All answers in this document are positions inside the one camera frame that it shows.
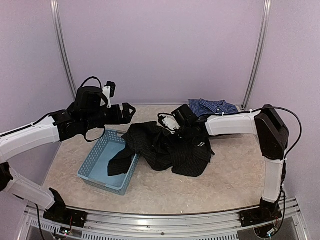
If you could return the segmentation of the black pinstriped long sleeve shirt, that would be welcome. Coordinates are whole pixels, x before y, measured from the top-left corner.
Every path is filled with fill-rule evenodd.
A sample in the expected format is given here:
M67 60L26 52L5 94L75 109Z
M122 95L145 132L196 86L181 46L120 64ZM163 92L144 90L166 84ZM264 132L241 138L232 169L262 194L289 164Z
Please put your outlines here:
M154 171L171 169L174 174L196 178L215 155L208 137L172 134L155 121L134 123L121 138L125 147L109 161L110 177L128 173L133 156L138 154Z

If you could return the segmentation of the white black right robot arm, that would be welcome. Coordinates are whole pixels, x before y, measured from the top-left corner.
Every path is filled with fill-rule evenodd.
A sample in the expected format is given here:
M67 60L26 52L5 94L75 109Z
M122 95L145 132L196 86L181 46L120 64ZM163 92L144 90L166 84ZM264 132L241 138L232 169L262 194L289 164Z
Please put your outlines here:
M256 218L260 222L282 217L279 201L284 195L289 130L272 105L267 104L257 110L197 116L184 104L172 115L179 126L179 135L185 139L254 135L265 160L264 189L257 210L244 211L242 217Z

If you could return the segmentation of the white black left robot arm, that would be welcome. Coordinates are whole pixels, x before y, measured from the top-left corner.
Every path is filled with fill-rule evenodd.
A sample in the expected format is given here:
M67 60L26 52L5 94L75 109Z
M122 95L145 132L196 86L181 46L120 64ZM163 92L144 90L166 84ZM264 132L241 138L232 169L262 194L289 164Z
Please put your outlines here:
M77 135L85 137L93 129L106 125L124 125L132 121L135 107L129 103L112 105L114 88L81 86L75 101L67 108L51 112L29 125L0 135L0 189L33 202L63 223L70 218L60 194L25 178L10 167L13 157L37 147L63 142Z

